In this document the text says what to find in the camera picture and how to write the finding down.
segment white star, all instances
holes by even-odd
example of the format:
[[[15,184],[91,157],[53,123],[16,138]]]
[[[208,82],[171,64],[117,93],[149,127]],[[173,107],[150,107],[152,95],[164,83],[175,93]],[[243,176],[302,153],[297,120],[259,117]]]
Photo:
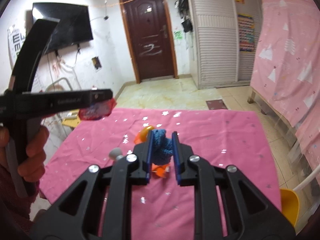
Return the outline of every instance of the white star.
[[[173,117],[179,117],[181,112],[177,112],[176,114],[173,115]]]

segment wooden bed leg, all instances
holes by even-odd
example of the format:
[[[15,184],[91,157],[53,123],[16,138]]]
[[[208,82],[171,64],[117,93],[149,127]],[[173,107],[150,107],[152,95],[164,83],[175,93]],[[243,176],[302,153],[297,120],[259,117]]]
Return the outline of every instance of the wooden bed leg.
[[[256,92],[252,89],[251,94],[248,96],[248,101],[247,102],[249,104],[254,103],[255,96],[256,96]]]

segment blue knitted object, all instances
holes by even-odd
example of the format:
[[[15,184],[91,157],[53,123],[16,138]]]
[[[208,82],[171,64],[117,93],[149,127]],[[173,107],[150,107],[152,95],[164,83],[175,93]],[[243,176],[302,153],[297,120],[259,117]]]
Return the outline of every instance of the blue knitted object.
[[[170,162],[172,152],[172,140],[165,137],[166,130],[152,130],[153,145],[151,161],[155,165],[165,165]]]

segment yellow plastic egg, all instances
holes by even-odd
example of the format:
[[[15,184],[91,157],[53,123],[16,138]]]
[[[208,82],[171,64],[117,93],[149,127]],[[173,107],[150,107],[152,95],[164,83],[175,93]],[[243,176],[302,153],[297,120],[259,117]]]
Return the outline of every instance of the yellow plastic egg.
[[[153,127],[152,125],[143,128],[143,129],[141,130],[141,132],[139,133],[139,134],[140,134],[140,140],[141,140],[142,142],[147,141],[148,132],[151,131],[151,130],[153,130],[153,129],[154,129],[154,127]]]

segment green scribble on wall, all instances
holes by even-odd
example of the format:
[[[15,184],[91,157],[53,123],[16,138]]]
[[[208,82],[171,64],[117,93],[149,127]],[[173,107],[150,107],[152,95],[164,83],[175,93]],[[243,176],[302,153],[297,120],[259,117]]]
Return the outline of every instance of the green scribble on wall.
[[[173,33],[174,33],[175,40],[182,40],[182,31],[175,31]]]

